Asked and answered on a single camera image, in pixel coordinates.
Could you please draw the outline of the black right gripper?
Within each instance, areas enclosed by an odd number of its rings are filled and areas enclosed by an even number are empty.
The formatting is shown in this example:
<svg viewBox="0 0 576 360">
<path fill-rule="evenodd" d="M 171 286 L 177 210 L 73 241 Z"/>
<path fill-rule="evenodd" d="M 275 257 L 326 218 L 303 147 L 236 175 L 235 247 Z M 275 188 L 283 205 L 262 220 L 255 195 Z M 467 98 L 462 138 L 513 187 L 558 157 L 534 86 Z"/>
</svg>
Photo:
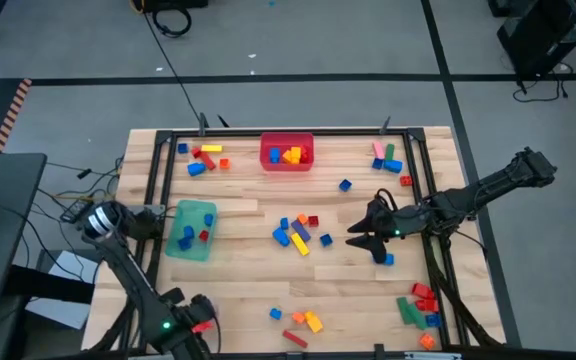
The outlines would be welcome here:
<svg viewBox="0 0 576 360">
<path fill-rule="evenodd" d="M 421 231 L 421 208 L 406 206 L 398 211 L 384 210 L 380 200 L 367 204 L 363 219 L 347 229 L 348 233 L 374 232 L 375 236 L 363 234 L 345 241 L 351 247 L 367 250 L 377 264 L 384 264 L 387 251 L 380 238 L 402 238 Z"/>
</svg>

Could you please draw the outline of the green translucent plastic bin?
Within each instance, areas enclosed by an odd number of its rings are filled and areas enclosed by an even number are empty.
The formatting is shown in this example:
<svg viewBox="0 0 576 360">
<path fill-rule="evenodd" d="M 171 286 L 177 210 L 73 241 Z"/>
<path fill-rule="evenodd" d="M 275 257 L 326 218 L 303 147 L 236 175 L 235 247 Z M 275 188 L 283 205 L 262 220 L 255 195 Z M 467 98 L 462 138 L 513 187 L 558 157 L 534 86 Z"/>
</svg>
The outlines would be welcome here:
<svg viewBox="0 0 576 360">
<path fill-rule="evenodd" d="M 204 215 L 213 214 L 213 225 L 208 227 L 204 224 Z M 217 207 L 212 202 L 180 200 L 177 203 L 175 216 L 172 222 L 167 240 L 165 254 L 168 257 L 206 262 L 211 253 L 217 223 Z M 184 237 L 184 227 L 192 226 L 195 236 L 190 238 L 192 247 L 186 251 L 179 249 L 177 242 Z M 199 234 L 202 230 L 209 232 L 207 242 L 202 242 Z"/>
</svg>

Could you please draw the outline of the white paper sheets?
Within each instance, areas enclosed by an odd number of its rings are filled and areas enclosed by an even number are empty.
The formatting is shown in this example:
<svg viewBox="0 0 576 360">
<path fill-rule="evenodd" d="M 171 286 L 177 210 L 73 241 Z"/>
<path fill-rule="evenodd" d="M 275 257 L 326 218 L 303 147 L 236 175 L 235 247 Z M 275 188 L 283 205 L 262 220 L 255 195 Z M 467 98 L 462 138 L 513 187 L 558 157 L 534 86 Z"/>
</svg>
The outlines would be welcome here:
<svg viewBox="0 0 576 360">
<path fill-rule="evenodd" d="M 49 260 L 47 273 L 66 279 L 92 284 L 96 280 L 98 263 L 69 251 L 61 251 L 54 255 L 57 264 Z M 62 325 L 81 330 L 88 318 L 90 305 L 76 302 L 67 302 L 48 298 L 32 298 L 25 309 L 30 313 L 42 316 Z"/>
</svg>

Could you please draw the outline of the red plastic bin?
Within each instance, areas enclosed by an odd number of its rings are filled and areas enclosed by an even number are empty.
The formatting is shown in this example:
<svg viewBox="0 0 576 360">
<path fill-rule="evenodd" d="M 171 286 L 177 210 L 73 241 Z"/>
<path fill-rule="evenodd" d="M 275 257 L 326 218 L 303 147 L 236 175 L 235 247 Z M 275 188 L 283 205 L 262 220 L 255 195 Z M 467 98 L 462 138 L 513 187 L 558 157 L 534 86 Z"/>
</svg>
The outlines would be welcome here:
<svg viewBox="0 0 576 360">
<path fill-rule="evenodd" d="M 286 164 L 282 161 L 282 154 L 292 147 L 306 147 L 310 151 L 311 161 L 306 164 Z M 270 161 L 270 149 L 280 150 L 278 163 Z M 306 132 L 266 132 L 260 138 L 259 161 L 266 171 L 271 172 L 307 172 L 314 163 L 314 137 Z"/>
</svg>

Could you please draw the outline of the black desk leg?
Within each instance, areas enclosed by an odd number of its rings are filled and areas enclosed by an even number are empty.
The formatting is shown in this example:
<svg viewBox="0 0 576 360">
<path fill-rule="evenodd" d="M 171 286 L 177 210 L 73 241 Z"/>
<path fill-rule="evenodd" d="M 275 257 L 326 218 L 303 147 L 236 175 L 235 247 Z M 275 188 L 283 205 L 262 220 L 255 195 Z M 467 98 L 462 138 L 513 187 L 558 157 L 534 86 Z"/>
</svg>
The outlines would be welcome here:
<svg viewBox="0 0 576 360">
<path fill-rule="evenodd" d="M 90 304 L 94 288 L 93 284 L 83 281 L 12 265 L 3 287 L 3 294 Z"/>
</svg>

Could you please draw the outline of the black power adapter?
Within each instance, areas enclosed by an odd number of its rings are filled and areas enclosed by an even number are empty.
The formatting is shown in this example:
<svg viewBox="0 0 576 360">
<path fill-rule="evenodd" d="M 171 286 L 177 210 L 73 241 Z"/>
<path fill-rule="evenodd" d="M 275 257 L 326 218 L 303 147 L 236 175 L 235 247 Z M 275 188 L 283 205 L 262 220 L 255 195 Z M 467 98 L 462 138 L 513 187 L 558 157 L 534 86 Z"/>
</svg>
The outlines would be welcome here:
<svg viewBox="0 0 576 360">
<path fill-rule="evenodd" d="M 94 203 L 89 200 L 76 200 L 60 215 L 59 219 L 61 222 L 75 224 L 93 205 Z"/>
</svg>

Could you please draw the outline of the black computer tower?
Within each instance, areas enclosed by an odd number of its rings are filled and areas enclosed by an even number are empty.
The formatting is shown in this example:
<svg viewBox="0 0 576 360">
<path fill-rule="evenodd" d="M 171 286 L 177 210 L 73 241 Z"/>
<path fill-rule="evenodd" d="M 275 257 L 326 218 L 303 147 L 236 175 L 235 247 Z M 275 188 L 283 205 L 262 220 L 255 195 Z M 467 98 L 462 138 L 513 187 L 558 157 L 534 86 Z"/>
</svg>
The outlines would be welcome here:
<svg viewBox="0 0 576 360">
<path fill-rule="evenodd" d="M 529 0 L 497 37 L 517 76 L 543 77 L 576 47 L 576 0 Z"/>
</svg>

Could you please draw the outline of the black equipment box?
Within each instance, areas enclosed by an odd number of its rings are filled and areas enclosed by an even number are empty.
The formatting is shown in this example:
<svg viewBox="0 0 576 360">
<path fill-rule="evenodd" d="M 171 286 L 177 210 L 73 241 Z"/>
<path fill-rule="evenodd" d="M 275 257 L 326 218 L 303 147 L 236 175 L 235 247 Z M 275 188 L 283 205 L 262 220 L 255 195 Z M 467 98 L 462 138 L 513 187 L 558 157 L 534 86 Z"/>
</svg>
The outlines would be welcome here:
<svg viewBox="0 0 576 360">
<path fill-rule="evenodd" d="M 209 0 L 128 0 L 138 13 L 149 13 L 155 10 L 170 10 L 175 8 L 205 8 Z"/>
</svg>

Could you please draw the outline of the grey metal bracket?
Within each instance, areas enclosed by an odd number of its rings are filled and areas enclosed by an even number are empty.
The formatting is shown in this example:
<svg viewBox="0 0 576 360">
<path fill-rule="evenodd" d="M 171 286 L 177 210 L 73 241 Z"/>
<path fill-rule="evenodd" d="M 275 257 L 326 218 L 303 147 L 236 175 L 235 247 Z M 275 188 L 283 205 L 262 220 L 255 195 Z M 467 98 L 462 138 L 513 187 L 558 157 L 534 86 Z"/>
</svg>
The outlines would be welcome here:
<svg viewBox="0 0 576 360">
<path fill-rule="evenodd" d="M 459 353 L 445 352 L 404 352 L 405 360 L 463 360 Z"/>
</svg>

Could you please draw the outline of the black aluminium table frame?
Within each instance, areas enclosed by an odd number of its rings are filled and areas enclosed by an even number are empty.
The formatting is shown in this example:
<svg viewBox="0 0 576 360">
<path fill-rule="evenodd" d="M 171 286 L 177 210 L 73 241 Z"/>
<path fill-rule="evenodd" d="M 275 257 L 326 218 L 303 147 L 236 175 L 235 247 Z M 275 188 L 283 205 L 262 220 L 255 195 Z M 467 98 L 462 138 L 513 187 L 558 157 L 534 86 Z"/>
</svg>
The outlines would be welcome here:
<svg viewBox="0 0 576 360">
<path fill-rule="evenodd" d="M 393 266 L 374 263 L 371 255 L 345 243 L 347 229 L 365 214 L 381 188 L 398 205 L 414 200 L 413 191 L 391 172 L 372 167 L 372 143 L 393 144 L 406 169 L 421 165 L 419 150 L 405 151 L 400 136 L 386 137 L 364 129 L 346 129 L 314 139 L 314 164 L 307 172 L 269 172 L 260 161 L 260 131 L 212 131 L 206 142 L 223 146 L 230 168 L 191 177 L 191 154 L 163 145 L 153 151 L 152 130 L 130 133 L 117 197 L 127 205 L 146 200 L 173 208 L 180 200 L 216 205 L 217 223 L 210 257 L 196 262 L 162 256 L 157 288 L 180 288 L 186 296 L 204 294 L 220 305 L 219 327 L 206 332 L 212 351 L 251 358 L 260 353 L 370 351 L 383 345 L 389 352 L 417 350 L 422 331 L 405 325 L 396 299 L 409 296 L 412 286 L 428 282 L 423 243 L 419 236 L 390 242 Z M 339 184 L 352 183 L 347 192 Z M 303 224 L 311 236 L 310 253 L 302 256 L 291 240 L 297 215 L 317 216 L 319 225 Z M 281 246 L 272 232 L 288 218 L 284 230 L 290 245 Z M 324 247 L 320 237 L 333 243 Z M 269 316 L 282 311 L 280 320 Z M 314 312 L 323 329 L 313 333 L 295 312 Z M 301 348 L 282 336 L 288 330 L 308 343 Z"/>
</svg>

